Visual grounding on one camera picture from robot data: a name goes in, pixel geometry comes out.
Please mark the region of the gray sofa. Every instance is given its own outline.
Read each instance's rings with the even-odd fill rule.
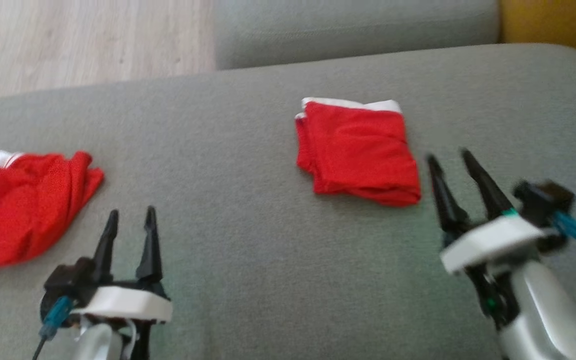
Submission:
[[[313,194],[295,166],[305,96],[398,101],[419,205]],[[0,360],[30,358],[43,282],[93,253],[114,208],[113,271],[133,276],[147,205],[174,301],[173,321],[151,335],[153,359],[498,359],[471,284],[438,255],[425,154],[483,216],[461,146],[502,189],[551,178],[576,192],[576,50],[419,50],[2,98],[0,149],[86,150],[106,181],[45,255],[0,268]],[[576,301],[576,246],[546,261]],[[73,348],[61,332],[41,359]]]

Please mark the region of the red cloth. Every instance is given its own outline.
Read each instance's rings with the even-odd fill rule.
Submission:
[[[346,193],[392,207],[419,202],[417,164],[400,112],[307,102],[297,117],[297,166],[316,194]]]
[[[66,232],[101,184],[101,169],[77,152],[21,155],[0,168],[0,266],[41,255]]]

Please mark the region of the sofa backrest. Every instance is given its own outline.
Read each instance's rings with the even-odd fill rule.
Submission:
[[[220,69],[492,44],[497,0],[215,0]]]

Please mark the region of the green light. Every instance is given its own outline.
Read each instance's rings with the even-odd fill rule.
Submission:
[[[493,311],[497,308],[497,302],[493,298],[488,298],[486,300],[486,305],[490,311]]]
[[[503,215],[505,215],[505,216],[507,216],[507,217],[514,217],[514,216],[519,215],[519,212],[517,212],[517,210],[515,210],[514,207],[511,207],[511,208],[508,209],[508,210],[502,211],[501,214],[503,214]]]

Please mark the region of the yellow wall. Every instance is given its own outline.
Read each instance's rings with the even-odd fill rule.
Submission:
[[[576,48],[576,0],[501,0],[503,43]]]

